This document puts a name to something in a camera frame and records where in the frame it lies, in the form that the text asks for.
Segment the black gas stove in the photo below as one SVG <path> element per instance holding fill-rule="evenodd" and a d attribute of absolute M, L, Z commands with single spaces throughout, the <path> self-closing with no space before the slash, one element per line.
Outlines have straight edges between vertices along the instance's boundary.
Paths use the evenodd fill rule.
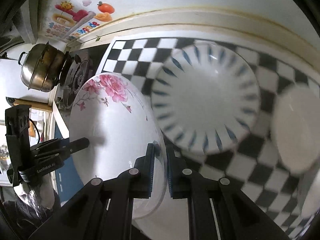
<path fill-rule="evenodd" d="M 55 103 L 58 109 L 68 111 L 84 83 L 96 74 L 99 63 L 109 44 L 71 52 L 72 64 L 63 85 L 58 85 Z"/>

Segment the white bowl front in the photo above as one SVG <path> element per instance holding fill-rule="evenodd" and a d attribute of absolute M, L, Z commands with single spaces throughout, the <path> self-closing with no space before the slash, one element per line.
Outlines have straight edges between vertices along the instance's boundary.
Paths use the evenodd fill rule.
<path fill-rule="evenodd" d="M 306 171 L 299 180 L 297 203 L 302 218 L 310 218 L 319 210 L 320 178 L 319 162 Z"/>

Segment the steel steamer pot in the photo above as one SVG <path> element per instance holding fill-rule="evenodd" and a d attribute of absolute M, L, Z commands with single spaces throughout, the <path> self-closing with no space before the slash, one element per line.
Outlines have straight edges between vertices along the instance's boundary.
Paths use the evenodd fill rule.
<path fill-rule="evenodd" d="M 63 71 L 68 71 L 72 62 L 69 53 L 63 53 L 49 43 L 39 43 L 18 58 L 21 66 L 21 81 L 28 89 L 50 92 L 61 82 Z"/>

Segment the white bowl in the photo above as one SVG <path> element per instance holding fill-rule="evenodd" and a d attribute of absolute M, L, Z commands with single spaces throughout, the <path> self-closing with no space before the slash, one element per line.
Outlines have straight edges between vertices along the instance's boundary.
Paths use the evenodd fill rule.
<path fill-rule="evenodd" d="M 308 170 L 319 157 L 319 98 L 306 85 L 290 85 L 276 100 L 271 139 L 292 173 Z"/>
<path fill-rule="evenodd" d="M 319 210 L 320 178 L 319 162 L 306 171 L 299 180 L 297 203 L 302 218 L 310 218 Z"/>

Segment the white pink-flower plate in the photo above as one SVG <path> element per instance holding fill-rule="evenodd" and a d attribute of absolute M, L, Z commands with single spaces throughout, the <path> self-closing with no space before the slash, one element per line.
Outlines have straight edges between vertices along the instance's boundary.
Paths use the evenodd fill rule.
<path fill-rule="evenodd" d="M 165 145 L 150 104 L 125 77 L 101 73 L 89 79 L 73 102 L 69 139 L 86 137 L 89 146 L 72 154 L 75 169 L 83 184 L 98 177 L 116 178 L 134 167 L 146 154 L 148 144 L 160 150 L 155 157 L 152 192 L 148 199 L 135 199 L 133 218 L 152 214 L 165 195 Z"/>

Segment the colourful wall sticker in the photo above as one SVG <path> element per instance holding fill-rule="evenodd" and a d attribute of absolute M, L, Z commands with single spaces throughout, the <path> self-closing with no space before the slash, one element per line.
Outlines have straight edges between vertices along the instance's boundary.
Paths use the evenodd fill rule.
<path fill-rule="evenodd" d="M 54 40 L 74 41 L 113 20 L 111 0 L 41 0 L 40 33 Z"/>

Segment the white blue-striped plate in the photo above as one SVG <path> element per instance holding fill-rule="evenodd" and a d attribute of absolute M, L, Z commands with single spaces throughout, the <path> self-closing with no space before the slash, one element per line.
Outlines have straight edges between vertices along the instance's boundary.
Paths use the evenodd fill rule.
<path fill-rule="evenodd" d="M 258 81 L 238 53 L 211 42 L 174 52 L 151 89 L 163 134 L 197 154 L 225 152 L 249 135 L 260 111 Z"/>

